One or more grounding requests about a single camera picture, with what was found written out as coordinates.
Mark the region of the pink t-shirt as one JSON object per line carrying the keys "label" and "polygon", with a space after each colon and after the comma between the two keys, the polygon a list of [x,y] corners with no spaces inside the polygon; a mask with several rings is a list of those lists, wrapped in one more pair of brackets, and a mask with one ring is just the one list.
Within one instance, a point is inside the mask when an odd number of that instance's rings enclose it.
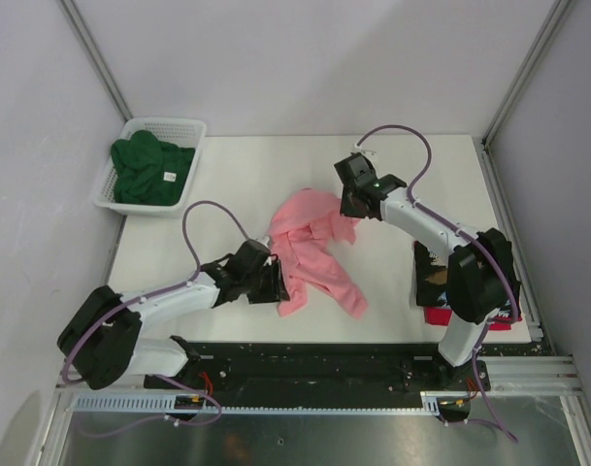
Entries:
{"label": "pink t-shirt", "polygon": [[328,250],[332,242],[354,244],[357,223],[341,215],[339,197],[319,189],[301,189],[278,208],[268,236],[289,296],[278,305],[279,316],[290,316],[308,304],[309,285],[331,297],[348,315],[365,314],[368,301],[363,292]]}

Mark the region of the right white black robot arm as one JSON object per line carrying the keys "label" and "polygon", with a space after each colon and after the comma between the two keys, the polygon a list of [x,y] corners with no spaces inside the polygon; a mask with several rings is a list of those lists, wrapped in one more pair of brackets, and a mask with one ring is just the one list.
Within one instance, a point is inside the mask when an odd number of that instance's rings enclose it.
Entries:
{"label": "right white black robot arm", "polygon": [[518,320],[509,241],[494,228],[477,233],[441,216],[413,198],[393,175],[344,175],[341,181],[342,215],[391,224],[446,267],[445,296],[452,316],[438,345],[442,359],[432,365],[432,377],[443,389],[456,388],[467,378],[465,363],[481,346],[499,309],[510,305],[509,323]]}

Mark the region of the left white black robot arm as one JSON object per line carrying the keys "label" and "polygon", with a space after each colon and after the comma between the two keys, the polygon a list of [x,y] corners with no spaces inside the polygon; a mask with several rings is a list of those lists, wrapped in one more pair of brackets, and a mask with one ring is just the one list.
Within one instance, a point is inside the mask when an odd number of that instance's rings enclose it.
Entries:
{"label": "left white black robot arm", "polygon": [[287,302],[276,254],[256,240],[201,265],[194,274],[161,288],[117,293],[94,289],[62,330],[57,346],[65,356],[62,379],[99,390],[126,376],[166,377],[186,388],[199,376],[200,355],[179,336],[155,340],[159,323],[216,309],[245,297],[250,305]]}

